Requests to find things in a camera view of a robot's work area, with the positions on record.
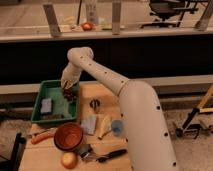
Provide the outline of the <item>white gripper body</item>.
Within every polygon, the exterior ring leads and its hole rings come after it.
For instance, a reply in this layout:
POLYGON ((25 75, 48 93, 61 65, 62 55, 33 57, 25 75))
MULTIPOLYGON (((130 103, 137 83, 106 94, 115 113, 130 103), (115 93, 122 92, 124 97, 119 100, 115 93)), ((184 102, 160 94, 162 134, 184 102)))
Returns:
POLYGON ((64 70, 61 77, 61 88, 70 89, 79 81, 80 74, 71 70, 64 70))

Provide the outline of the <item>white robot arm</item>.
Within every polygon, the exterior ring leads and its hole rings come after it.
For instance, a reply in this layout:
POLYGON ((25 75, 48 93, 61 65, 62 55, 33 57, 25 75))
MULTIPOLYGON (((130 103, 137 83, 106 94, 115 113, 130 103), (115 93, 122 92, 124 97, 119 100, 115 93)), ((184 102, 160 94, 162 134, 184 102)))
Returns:
POLYGON ((70 89, 85 70, 119 97, 133 171, 180 171, 159 98, 148 83, 131 80, 95 62, 89 47, 71 48, 61 77, 70 89))

